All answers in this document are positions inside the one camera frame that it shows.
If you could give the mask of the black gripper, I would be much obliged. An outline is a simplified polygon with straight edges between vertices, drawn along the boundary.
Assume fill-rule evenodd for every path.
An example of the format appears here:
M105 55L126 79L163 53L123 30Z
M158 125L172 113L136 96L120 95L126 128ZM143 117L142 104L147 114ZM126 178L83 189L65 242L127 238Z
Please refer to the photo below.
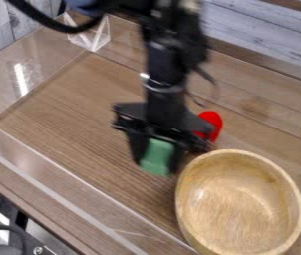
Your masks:
M207 151L208 140L194 133L210 131L211 126L188 109L174 114L160 109L148 113L146 103L116 103L113 112L113 128L126 133L135 164L140 164L151 138L171 143L170 174L179 171L187 151Z

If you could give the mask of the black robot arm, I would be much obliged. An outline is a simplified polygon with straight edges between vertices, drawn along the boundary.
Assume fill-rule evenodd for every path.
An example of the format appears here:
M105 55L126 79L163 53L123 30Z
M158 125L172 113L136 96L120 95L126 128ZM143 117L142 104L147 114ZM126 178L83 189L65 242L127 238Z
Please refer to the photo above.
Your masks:
M155 175L171 175L184 155L206 152L212 123L186 105L187 78L202 73L207 44L198 0L65 0L77 13L96 18L127 9L139 17L147 67L144 99L113 104L113 128L126 134L131 158Z

